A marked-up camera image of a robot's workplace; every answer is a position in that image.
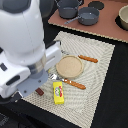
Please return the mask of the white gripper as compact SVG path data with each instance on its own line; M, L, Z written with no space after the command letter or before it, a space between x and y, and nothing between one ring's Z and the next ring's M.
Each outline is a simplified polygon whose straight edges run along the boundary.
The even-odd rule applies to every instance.
M60 41L53 41L41 60L31 66L11 63L4 52L0 54L0 96L3 99L19 100L44 84L47 70L61 59Z

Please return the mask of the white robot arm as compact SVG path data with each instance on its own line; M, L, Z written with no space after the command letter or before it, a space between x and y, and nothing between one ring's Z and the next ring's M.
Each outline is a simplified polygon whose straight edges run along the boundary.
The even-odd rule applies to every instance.
M54 0L0 0L0 96L21 97L48 79L46 71L61 59L60 42L44 43L42 19Z

